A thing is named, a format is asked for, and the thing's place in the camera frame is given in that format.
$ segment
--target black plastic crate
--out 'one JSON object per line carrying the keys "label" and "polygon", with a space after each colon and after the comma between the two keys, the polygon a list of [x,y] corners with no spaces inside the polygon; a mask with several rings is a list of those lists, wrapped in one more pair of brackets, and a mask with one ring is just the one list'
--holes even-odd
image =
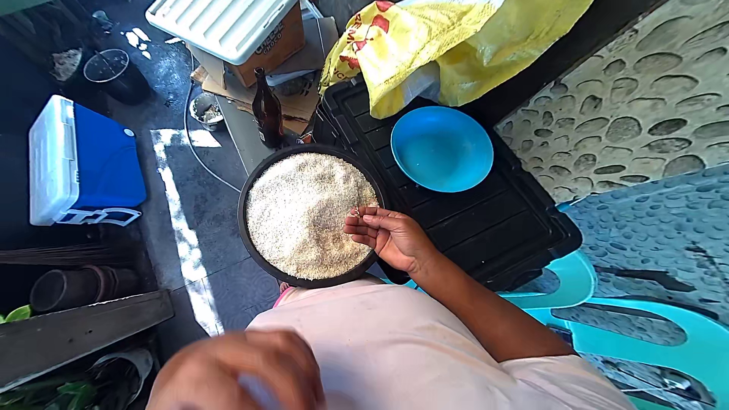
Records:
{"label": "black plastic crate", "polygon": [[580,247],[577,226],[489,127],[484,128],[494,145],[494,167],[476,187],[438,193],[406,177],[392,155],[392,128],[407,112],[429,105],[435,103],[416,98],[397,115],[375,119],[358,77],[329,87],[318,116],[331,125],[338,144],[385,181],[395,210],[417,220],[441,252],[486,287],[513,289]]}

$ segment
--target blue plate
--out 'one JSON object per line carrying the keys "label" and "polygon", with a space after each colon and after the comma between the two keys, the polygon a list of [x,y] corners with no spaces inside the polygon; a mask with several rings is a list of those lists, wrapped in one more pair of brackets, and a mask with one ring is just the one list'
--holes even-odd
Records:
{"label": "blue plate", "polygon": [[391,146],[405,175],[438,192],[473,188],[494,164],[486,130],[447,107],[418,108],[402,116],[392,129]]}

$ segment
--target black round tray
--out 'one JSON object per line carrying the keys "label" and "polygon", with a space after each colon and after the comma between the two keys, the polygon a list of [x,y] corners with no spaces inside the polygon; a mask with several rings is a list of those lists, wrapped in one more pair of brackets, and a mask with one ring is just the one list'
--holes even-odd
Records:
{"label": "black round tray", "polygon": [[246,245],[246,249],[251,254],[251,258],[253,258],[253,260],[258,263],[258,266],[263,268],[263,270],[268,272],[271,276],[291,285],[305,287],[308,289],[316,289],[320,287],[330,287],[351,282],[363,275],[363,273],[366,272],[366,270],[368,270],[370,266],[372,266],[372,264],[377,261],[378,256],[377,254],[375,254],[374,250],[370,251],[370,254],[362,262],[360,262],[359,265],[355,266],[345,274],[341,274],[340,276],[329,279],[309,280],[293,277],[271,265],[266,259],[264,259],[263,256],[261,256],[260,253],[258,253],[258,250],[251,241],[251,236],[248,233],[248,225],[246,221],[248,192],[251,190],[254,182],[256,182],[256,180],[261,176],[261,174],[263,174],[266,169],[268,169],[269,166],[272,166],[274,163],[277,163],[290,155],[299,154],[302,152],[318,152],[320,154],[334,155],[335,157],[342,158],[348,163],[354,165],[357,169],[359,169],[360,172],[362,172],[367,181],[375,189],[375,194],[377,195],[377,199],[380,202],[380,206],[384,208],[387,208],[389,206],[388,199],[385,197],[385,194],[382,190],[384,184],[381,179],[377,177],[374,173],[367,170],[367,168],[365,168],[356,159],[356,157],[348,154],[347,152],[344,152],[343,150],[339,150],[329,145],[301,144],[295,145],[293,147],[287,147],[282,150],[276,151],[268,158],[264,159],[263,162],[261,162],[261,164],[259,164],[256,169],[253,170],[253,172],[248,176],[246,184],[243,186],[243,190],[241,190],[241,198],[238,200],[238,228],[241,231],[243,244]]}

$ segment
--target person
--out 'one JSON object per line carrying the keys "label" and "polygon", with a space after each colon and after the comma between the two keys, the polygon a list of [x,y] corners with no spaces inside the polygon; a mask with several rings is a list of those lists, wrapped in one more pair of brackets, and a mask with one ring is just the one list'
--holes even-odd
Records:
{"label": "person", "polygon": [[560,336],[438,252],[415,220],[379,208],[352,215],[344,232],[427,294],[373,276],[289,287],[246,331],[173,356],[147,410],[633,409]]}

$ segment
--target pink shirt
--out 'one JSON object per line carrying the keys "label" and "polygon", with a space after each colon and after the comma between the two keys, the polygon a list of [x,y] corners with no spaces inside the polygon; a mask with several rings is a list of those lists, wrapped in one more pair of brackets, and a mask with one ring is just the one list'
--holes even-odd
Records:
{"label": "pink shirt", "polygon": [[311,345],[330,410],[633,409],[582,358],[497,363],[435,299],[376,278],[289,288],[248,326],[267,328]]}

